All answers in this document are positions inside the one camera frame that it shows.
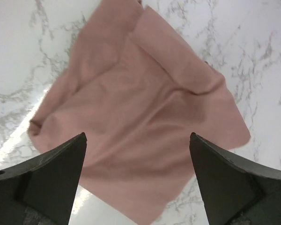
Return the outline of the pink t shirt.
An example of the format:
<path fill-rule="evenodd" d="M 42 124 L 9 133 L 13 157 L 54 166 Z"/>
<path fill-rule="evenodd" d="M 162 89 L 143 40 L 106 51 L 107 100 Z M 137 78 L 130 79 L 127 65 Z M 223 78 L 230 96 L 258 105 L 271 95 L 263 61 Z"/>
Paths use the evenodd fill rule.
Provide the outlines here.
<path fill-rule="evenodd" d="M 137 0 L 101 1 L 28 129 L 42 153 L 80 133 L 80 185 L 139 225 L 192 177 L 192 133 L 227 150 L 250 139 L 224 76 Z"/>

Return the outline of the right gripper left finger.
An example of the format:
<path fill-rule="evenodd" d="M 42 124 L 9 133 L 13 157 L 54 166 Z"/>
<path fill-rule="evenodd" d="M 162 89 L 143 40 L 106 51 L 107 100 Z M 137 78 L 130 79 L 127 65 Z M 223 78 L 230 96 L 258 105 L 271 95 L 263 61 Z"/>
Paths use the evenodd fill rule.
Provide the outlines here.
<path fill-rule="evenodd" d="M 87 138 L 81 133 L 0 170 L 0 225 L 67 225 L 86 147 Z"/>

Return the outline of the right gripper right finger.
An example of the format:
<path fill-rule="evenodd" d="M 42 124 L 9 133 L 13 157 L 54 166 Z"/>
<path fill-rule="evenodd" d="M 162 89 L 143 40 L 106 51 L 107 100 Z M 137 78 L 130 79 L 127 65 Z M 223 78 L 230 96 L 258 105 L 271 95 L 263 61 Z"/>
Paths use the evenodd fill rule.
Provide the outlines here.
<path fill-rule="evenodd" d="M 222 149 L 196 133 L 190 154 L 211 225 L 281 225 L 281 171 Z"/>

